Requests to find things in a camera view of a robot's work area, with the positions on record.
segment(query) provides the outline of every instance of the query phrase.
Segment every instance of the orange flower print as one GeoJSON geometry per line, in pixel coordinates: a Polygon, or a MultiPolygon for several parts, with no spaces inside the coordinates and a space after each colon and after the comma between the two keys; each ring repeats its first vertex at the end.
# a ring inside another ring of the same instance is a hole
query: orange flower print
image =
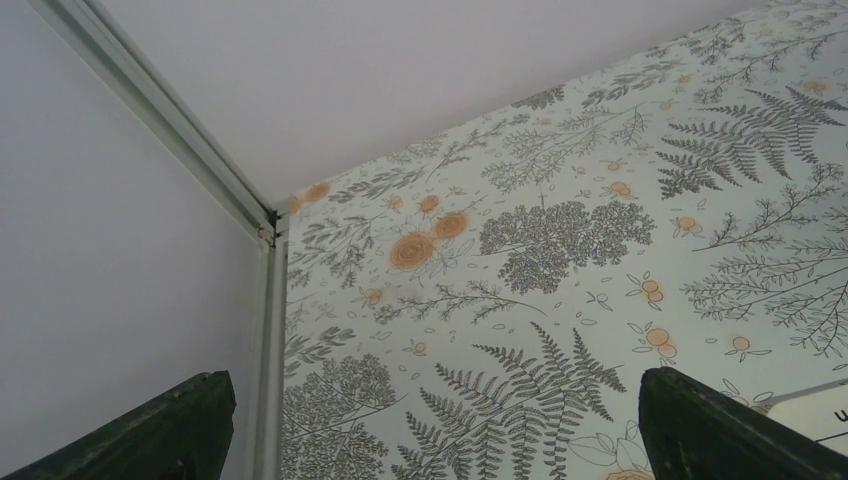
{"type": "Polygon", "coordinates": [[[658,100],[658,101],[655,101],[653,103],[659,105],[659,109],[666,112],[666,111],[674,108],[674,106],[677,105],[680,102],[678,102],[677,100],[674,100],[674,99],[670,99],[670,100],[658,100]]]}
{"type": "Polygon", "coordinates": [[[327,182],[316,183],[306,191],[304,198],[307,202],[317,202],[330,193],[330,184],[327,182]]]}
{"type": "Polygon", "coordinates": [[[354,299],[354,302],[362,302],[363,307],[368,307],[370,309],[374,309],[375,305],[380,303],[383,299],[383,290],[379,288],[369,288],[368,290],[363,290],[362,287],[359,287],[359,298],[354,299]]]}
{"type": "Polygon", "coordinates": [[[413,232],[395,243],[389,261],[401,270],[411,271],[427,263],[434,251],[433,240],[428,235],[413,232]]]}
{"type": "Polygon", "coordinates": [[[654,474],[642,470],[622,470],[610,473],[606,480],[654,480],[654,474]]]}
{"type": "Polygon", "coordinates": [[[620,158],[618,160],[601,160],[601,163],[606,163],[607,171],[611,173],[620,172],[621,167],[627,165],[627,162],[622,162],[620,158]]]}
{"type": "Polygon", "coordinates": [[[660,357],[660,365],[676,365],[674,357],[677,356],[677,347],[674,346],[671,335],[664,328],[651,328],[653,322],[648,323],[644,327],[640,327],[635,323],[628,323],[627,326],[631,330],[640,335],[639,343],[641,347],[633,349],[635,353],[649,353],[656,351],[660,357]]]}
{"type": "Polygon", "coordinates": [[[302,207],[303,207],[303,199],[300,198],[299,196],[293,195],[289,199],[289,215],[290,216],[293,217],[293,216],[297,215],[297,212],[299,212],[302,207]]]}
{"type": "Polygon", "coordinates": [[[704,231],[704,227],[698,223],[692,217],[677,217],[671,219],[671,224],[674,225],[674,238],[677,237],[685,237],[688,235],[692,235],[698,238],[701,237],[701,232],[704,231]]]}
{"type": "Polygon", "coordinates": [[[775,30],[773,27],[763,27],[760,29],[759,32],[757,32],[757,40],[765,37],[771,37],[775,33],[777,33],[777,30],[775,30]]]}
{"type": "Polygon", "coordinates": [[[439,208],[440,203],[441,201],[439,200],[439,197],[435,195],[428,195],[427,197],[424,197],[424,200],[421,200],[421,203],[418,204],[418,211],[425,216],[429,215],[439,208]]]}
{"type": "Polygon", "coordinates": [[[649,143],[641,142],[641,143],[637,144],[635,147],[633,147],[633,150],[636,150],[636,152],[639,155],[644,157],[645,155],[648,155],[648,153],[650,153],[650,150],[652,148],[654,148],[653,145],[651,145],[649,143]]]}
{"type": "Polygon", "coordinates": [[[802,86],[804,87],[804,90],[812,92],[820,97],[824,94],[824,92],[830,90],[830,82],[821,79],[807,80],[802,84],[802,86]]]}
{"type": "Polygon", "coordinates": [[[633,196],[633,191],[630,187],[627,186],[624,182],[613,182],[609,187],[603,187],[604,193],[601,194],[602,197],[618,198],[624,197],[627,200],[634,200],[638,197],[633,196]]]}
{"type": "Polygon", "coordinates": [[[648,305],[651,308],[653,308],[654,310],[662,311],[662,308],[660,308],[659,303],[662,302],[665,298],[665,293],[663,293],[660,284],[657,283],[656,280],[653,280],[651,278],[651,272],[645,272],[642,275],[641,280],[630,274],[627,275],[627,278],[630,280],[631,283],[638,285],[639,287],[627,292],[628,297],[641,295],[645,298],[645,300],[647,300],[648,305]]]}
{"type": "Polygon", "coordinates": [[[412,346],[404,348],[404,352],[411,352],[416,357],[427,356],[427,344],[425,344],[424,342],[416,342],[412,339],[409,340],[409,344],[412,346]]]}
{"type": "Polygon", "coordinates": [[[725,355],[739,355],[739,363],[742,363],[748,355],[768,355],[771,350],[751,350],[751,340],[747,337],[737,336],[730,341],[731,350],[725,355]]]}
{"type": "Polygon", "coordinates": [[[681,76],[677,77],[677,80],[674,81],[674,83],[677,84],[677,86],[674,88],[674,93],[685,92],[686,87],[691,82],[692,82],[692,76],[691,75],[681,75],[681,76]]]}
{"type": "Polygon", "coordinates": [[[394,210],[395,213],[400,213],[400,207],[403,206],[403,199],[397,195],[392,195],[383,201],[383,205],[388,209],[394,210]]]}
{"type": "Polygon", "coordinates": [[[470,223],[468,215],[464,212],[448,213],[436,222],[432,234],[440,240],[458,237],[468,228],[470,223]]]}

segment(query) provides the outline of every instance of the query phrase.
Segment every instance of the metal frame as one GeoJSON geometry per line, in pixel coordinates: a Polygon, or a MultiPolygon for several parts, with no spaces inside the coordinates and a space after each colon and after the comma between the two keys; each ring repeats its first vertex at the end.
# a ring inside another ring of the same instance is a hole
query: metal frame
{"type": "Polygon", "coordinates": [[[242,478],[274,479],[286,271],[286,242],[277,241],[285,232],[278,233],[277,212],[97,0],[27,2],[256,240],[259,308],[242,478]]]}

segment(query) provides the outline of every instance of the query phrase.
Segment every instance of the wallpaper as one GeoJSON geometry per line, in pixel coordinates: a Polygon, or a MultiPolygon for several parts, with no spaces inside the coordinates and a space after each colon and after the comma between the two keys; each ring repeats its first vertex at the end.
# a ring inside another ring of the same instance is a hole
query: wallpaper
{"type": "Polygon", "coordinates": [[[299,192],[280,478],[647,480],[645,369],[844,378],[845,66],[766,3],[299,192]]]}

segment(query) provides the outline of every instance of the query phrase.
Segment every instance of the white ceiling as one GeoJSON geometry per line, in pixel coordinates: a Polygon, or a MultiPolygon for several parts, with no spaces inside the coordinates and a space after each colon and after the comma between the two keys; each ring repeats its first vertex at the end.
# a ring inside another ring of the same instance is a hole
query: white ceiling
{"type": "Polygon", "coordinates": [[[759,0],[100,0],[277,203],[759,0]]]}

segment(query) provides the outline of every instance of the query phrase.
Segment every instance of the white wall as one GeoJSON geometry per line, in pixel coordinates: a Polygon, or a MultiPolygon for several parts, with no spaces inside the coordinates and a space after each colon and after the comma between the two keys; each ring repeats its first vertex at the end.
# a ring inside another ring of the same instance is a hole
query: white wall
{"type": "Polygon", "coordinates": [[[23,0],[0,65],[0,476],[228,369],[240,478],[257,247],[23,0]]]}
{"type": "Polygon", "coordinates": [[[99,0],[272,201],[762,0],[99,0]]]}

